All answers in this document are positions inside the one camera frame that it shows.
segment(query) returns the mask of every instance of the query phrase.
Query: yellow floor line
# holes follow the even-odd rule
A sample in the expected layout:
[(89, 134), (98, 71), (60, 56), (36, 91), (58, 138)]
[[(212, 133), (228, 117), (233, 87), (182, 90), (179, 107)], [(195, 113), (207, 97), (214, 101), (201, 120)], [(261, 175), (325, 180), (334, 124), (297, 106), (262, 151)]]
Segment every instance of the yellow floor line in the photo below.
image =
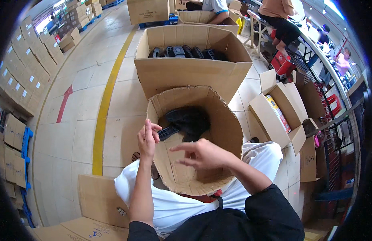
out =
[(121, 48), (118, 58), (115, 61), (114, 66), (112, 67), (111, 74), (108, 78), (106, 88), (104, 90), (103, 98), (101, 99), (99, 114), (97, 115), (95, 137), (93, 141), (93, 150), (92, 150), (92, 174), (93, 175), (103, 175), (103, 143), (104, 143), (104, 134), (106, 132), (106, 121), (108, 108), (110, 107), (111, 96), (113, 88), (115, 86), (115, 81), (118, 76), (121, 63), (124, 60), (127, 49), (131, 44), (132, 38), (135, 35), (138, 26), (131, 30), (130, 34), (127, 37), (126, 42)]
[[(103, 16), (103, 17), (101, 18), (101, 20), (100, 20), (99, 22), (97, 22), (97, 24), (95, 25), (95, 27), (96, 27), (96, 26), (97, 26), (101, 21), (103, 21), (103, 19), (104, 19), (106, 16), (108, 16), (108, 14), (105, 15), (105, 16)], [(51, 83), (50, 86), (49, 86), (49, 89), (48, 89), (47, 95), (45, 96), (44, 102), (43, 102), (43, 104), (42, 104), (42, 106), (41, 106), (41, 110), (40, 110), (39, 118), (37, 119), (36, 129), (35, 129), (35, 131), (34, 131), (34, 135), (33, 135), (32, 160), (34, 160), (34, 156), (35, 156), (35, 143), (36, 143), (37, 130), (39, 129), (39, 123), (40, 123), (41, 113), (42, 113), (42, 111), (43, 111), (43, 109), (44, 109), (45, 103), (47, 102), (47, 98), (48, 98), (48, 95), (49, 95), (49, 93), (50, 93), (50, 90), (52, 89), (52, 86), (53, 86), (54, 82), (56, 81), (56, 78), (57, 78), (57, 76), (59, 75), (60, 70), (62, 70), (62, 68), (63, 68), (65, 62), (67, 61), (67, 59), (69, 58), (69, 56), (73, 53), (73, 51), (74, 51), (74, 50), (76, 49), (76, 47), (80, 44), (80, 42), (83, 41), (83, 39), (84, 39), (84, 38), (85, 38), (85, 37), (86, 37), (86, 36), (87, 36), (87, 35), (88, 35), (88, 34), (89, 34), (89, 33), (90, 33), (94, 28), (95, 28), (95, 27), (91, 28), (91, 29), (89, 30), (89, 32), (88, 32), (86, 35), (84, 35), (83, 38), (82, 38), (82, 39), (77, 43), (77, 45), (75, 45), (75, 46), (73, 47), (72, 51), (68, 54), (68, 56), (67, 56), (66, 59), (64, 60), (63, 64), (61, 65), (60, 69), (57, 71), (57, 73), (56, 73), (56, 75), (55, 75), (55, 77), (54, 77), (52, 83)], [(32, 185), (33, 185), (33, 195), (34, 195), (34, 197), (35, 197), (35, 204), (36, 204), (37, 212), (39, 213), (39, 217), (40, 217), (41, 224), (42, 224), (42, 226), (44, 227), (44, 222), (42, 221), (42, 218), (41, 218), (41, 216), (40, 216), (39, 205), (37, 204), (36, 191), (35, 191), (35, 181), (34, 181), (34, 179), (35, 179), (35, 178), (34, 178), (34, 167), (33, 167), (33, 163), (32, 163)]]

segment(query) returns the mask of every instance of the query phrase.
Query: red arrow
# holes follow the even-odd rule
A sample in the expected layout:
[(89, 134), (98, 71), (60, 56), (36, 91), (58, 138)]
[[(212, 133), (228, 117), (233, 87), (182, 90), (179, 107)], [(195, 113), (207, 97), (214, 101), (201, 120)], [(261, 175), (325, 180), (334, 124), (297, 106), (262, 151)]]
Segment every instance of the red arrow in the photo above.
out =
[(58, 112), (58, 116), (57, 116), (57, 121), (56, 123), (60, 123), (61, 122), (61, 118), (63, 117), (63, 113), (64, 113), (64, 109), (65, 109), (65, 105), (67, 104), (67, 100), (68, 100), (68, 96), (70, 94), (72, 94), (73, 91), (72, 91), (72, 84), (71, 86), (67, 89), (67, 91), (64, 93), (64, 99), (63, 101), (61, 102), (61, 106), (60, 106), (60, 110)]

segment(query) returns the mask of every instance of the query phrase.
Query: orange shirt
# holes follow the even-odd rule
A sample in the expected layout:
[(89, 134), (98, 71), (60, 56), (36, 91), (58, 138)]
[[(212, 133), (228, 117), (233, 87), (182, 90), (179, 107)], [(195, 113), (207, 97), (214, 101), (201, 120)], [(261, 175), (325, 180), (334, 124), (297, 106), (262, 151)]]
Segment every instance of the orange shirt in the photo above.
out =
[(263, 0), (258, 12), (262, 15), (288, 19), (284, 8), (294, 8), (291, 0)]

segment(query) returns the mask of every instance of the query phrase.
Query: white t-shirt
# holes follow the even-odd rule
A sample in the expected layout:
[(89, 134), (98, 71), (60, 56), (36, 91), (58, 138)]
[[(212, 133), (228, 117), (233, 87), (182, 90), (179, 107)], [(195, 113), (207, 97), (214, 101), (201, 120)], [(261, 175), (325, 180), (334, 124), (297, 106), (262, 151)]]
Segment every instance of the white t-shirt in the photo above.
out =
[(203, 0), (202, 10), (213, 11), (216, 14), (228, 12), (228, 4), (232, 0)]

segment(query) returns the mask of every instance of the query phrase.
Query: black leggings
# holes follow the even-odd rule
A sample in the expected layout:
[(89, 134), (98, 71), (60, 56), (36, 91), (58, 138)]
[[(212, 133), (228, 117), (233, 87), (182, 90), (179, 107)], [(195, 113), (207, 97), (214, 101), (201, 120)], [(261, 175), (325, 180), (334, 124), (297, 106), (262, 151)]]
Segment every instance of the black leggings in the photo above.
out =
[(299, 28), (284, 18), (274, 18), (262, 14), (260, 14), (260, 17), (275, 27), (276, 39), (282, 40), (286, 46), (300, 36)]
[(202, 11), (202, 6), (192, 3), (192, 2), (187, 2), (186, 3), (186, 8), (188, 11)]

